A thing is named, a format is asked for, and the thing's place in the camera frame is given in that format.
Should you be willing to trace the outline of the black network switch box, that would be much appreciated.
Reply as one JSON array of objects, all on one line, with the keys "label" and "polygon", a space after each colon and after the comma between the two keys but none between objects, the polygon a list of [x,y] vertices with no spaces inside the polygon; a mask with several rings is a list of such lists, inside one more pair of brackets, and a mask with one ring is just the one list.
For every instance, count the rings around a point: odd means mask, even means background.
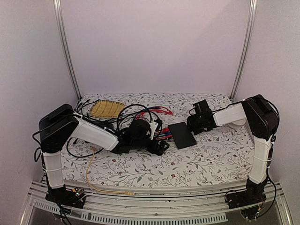
[{"label": "black network switch box", "polygon": [[168,125],[177,149],[184,149],[197,144],[185,122]]}]

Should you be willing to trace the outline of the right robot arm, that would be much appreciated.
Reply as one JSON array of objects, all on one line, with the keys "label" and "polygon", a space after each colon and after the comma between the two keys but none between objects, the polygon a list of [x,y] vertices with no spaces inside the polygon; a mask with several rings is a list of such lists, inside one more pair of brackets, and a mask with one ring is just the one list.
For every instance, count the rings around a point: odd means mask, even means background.
[{"label": "right robot arm", "polygon": [[273,144],[280,123],[276,107],[258,94],[214,111],[206,100],[202,100],[193,105],[193,111],[187,118],[187,126],[195,135],[224,125],[249,125],[254,138],[254,155],[246,190],[229,194],[225,199],[231,203],[237,200],[246,204],[264,201],[264,187],[269,181]]}]

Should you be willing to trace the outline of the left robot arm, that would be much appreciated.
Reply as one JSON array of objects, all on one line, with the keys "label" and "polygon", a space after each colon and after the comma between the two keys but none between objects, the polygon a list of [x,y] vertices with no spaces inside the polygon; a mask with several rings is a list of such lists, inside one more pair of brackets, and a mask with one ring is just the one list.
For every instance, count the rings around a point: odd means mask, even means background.
[{"label": "left robot arm", "polygon": [[70,194],[64,187],[61,151],[71,139],[80,139],[92,143],[114,154],[124,154],[132,149],[145,149],[149,153],[161,156],[169,148],[164,140],[155,138],[155,132],[161,126],[159,119],[149,121],[133,120],[128,127],[120,128],[120,116],[116,118],[116,127],[111,128],[104,122],[90,122],[82,114],[76,113],[71,105],[63,104],[38,123],[37,143],[42,152],[44,170],[52,188],[51,195],[59,203],[66,203]]}]

